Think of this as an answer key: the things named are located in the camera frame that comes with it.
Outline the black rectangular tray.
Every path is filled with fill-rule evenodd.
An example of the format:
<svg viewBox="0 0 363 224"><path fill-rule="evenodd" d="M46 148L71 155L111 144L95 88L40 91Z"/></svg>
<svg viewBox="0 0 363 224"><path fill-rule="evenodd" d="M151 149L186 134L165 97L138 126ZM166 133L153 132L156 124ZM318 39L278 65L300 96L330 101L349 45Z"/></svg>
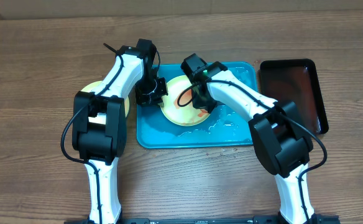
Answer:
<svg viewBox="0 0 363 224"><path fill-rule="evenodd" d="M260 91L278 101L293 101L305 127L314 134L329 130L314 61L304 59L266 60L259 68Z"/></svg>

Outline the teal plastic tray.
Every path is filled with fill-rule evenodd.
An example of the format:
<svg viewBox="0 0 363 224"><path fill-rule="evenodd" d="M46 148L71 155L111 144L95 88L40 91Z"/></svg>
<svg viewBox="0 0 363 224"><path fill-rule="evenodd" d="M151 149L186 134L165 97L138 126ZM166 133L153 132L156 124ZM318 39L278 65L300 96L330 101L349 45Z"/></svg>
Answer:
<svg viewBox="0 0 363 224"><path fill-rule="evenodd" d="M226 105L217 106L202 123L180 126L157 106L137 106L136 137L148 149L252 145L249 125Z"/></svg>

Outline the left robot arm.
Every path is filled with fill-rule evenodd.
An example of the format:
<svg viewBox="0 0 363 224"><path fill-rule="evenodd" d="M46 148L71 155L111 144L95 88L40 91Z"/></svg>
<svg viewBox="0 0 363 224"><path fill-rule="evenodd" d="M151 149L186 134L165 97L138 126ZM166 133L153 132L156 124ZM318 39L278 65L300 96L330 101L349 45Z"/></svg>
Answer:
<svg viewBox="0 0 363 224"><path fill-rule="evenodd" d="M74 97L72 146L85 165L91 195L87 223L118 223L122 207L117 192L117 164L126 147L126 100L134 92L140 106L161 106L167 95L164 78L153 66L157 48L139 39L135 47L114 51L115 63L103 81Z"/></svg>

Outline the yellow-green plate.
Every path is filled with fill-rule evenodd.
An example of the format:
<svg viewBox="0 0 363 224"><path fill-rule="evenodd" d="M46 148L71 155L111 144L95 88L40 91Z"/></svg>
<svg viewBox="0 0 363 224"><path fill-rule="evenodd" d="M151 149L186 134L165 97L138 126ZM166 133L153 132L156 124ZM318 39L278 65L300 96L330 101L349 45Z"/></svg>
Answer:
<svg viewBox="0 0 363 224"><path fill-rule="evenodd" d="M101 81L96 81L96 82L90 83L89 85L86 85L81 91L83 91L83 92L91 92L94 88L96 88L100 84L101 84ZM126 116L129 115L129 110L130 110L130 100L129 100L129 97L127 97L125 99L125 112L126 112Z"/></svg>
<svg viewBox="0 0 363 224"><path fill-rule="evenodd" d="M180 94L189 86L191 86L191 82L185 75L175 77L167 82L168 95L162 97L164 103L161 107L162 113L172 123L180 126L194 126L209 117L199 118L200 109L194 108L192 103L184 107L177 104Z"/></svg>

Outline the orange green sponge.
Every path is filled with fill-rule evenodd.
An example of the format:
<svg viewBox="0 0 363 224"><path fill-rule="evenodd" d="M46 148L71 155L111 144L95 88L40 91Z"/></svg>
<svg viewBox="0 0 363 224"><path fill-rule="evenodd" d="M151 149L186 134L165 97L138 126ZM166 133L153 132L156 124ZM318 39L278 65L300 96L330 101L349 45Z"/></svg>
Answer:
<svg viewBox="0 0 363 224"><path fill-rule="evenodd" d="M200 109L200 112L198 113L199 118L206 118L208 116L209 116L209 113L206 110Z"/></svg>

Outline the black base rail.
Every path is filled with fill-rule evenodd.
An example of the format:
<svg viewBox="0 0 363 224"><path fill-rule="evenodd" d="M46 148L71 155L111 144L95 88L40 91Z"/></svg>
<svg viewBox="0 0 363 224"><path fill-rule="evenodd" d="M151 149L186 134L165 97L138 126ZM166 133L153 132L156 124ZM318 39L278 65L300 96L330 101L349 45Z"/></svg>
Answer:
<svg viewBox="0 0 363 224"><path fill-rule="evenodd" d="M311 223L315 224L340 224L338 216L323 216L314 214ZM65 221L64 224L90 224L93 221L77 220ZM251 218L217 218L217 219L169 219L149 220L148 218L122 218L117 224L281 224L287 223L278 215L256 215Z"/></svg>

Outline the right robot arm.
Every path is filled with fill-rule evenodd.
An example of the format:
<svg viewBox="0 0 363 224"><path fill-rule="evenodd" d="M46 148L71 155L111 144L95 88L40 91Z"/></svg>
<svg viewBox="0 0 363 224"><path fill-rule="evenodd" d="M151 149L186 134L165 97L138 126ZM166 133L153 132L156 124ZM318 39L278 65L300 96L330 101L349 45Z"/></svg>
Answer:
<svg viewBox="0 0 363 224"><path fill-rule="evenodd" d="M296 105L260 94L224 64L208 64L197 54L185 58L181 69L192 83L190 104L194 108L210 113L222 103L248 122L255 154L275 177L284 221L312 223L314 209L306 173L313 143Z"/></svg>

